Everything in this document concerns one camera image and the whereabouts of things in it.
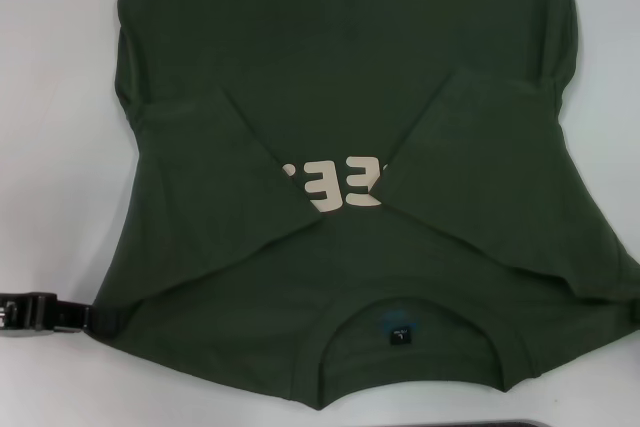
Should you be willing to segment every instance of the white table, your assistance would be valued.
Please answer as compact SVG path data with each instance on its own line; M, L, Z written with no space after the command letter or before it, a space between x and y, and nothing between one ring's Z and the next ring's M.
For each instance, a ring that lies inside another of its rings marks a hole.
M126 213L135 142L113 93L116 0L0 0L0 291L91 302ZM640 4L577 0L562 122L590 191L640 259ZM508 394L419 382L322 412L179 374L89 337L0 339L1 426L369 426L533 419L640 425L640 336Z

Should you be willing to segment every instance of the clothing tag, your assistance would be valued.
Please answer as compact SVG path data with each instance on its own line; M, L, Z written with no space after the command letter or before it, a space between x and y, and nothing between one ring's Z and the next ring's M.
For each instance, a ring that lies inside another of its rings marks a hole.
M391 331L389 335L389 343L391 345L405 345L411 343L411 327L397 327Z

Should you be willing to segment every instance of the black clamp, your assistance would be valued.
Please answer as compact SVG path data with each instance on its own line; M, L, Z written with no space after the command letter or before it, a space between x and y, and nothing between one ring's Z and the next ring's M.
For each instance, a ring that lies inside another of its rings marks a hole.
M56 294L0 294L0 335L86 331L91 319L91 306L61 302Z

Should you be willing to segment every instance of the green t-shirt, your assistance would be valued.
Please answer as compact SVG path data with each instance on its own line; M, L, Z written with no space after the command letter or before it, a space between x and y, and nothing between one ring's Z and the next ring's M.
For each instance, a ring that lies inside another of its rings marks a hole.
M119 0L140 158L101 340L322 408L638 327L565 148L573 0Z

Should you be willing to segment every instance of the white surface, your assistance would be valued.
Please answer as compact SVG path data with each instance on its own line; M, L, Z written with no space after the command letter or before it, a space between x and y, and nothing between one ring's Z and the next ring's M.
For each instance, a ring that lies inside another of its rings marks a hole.
M0 291L91 302L122 227L135 143L112 89L116 0L0 0ZM640 7L577 0L571 153L640 258ZM0 426L367 426L534 419L640 425L640 336L509 394L410 383L322 412L173 372L85 335L0 339Z

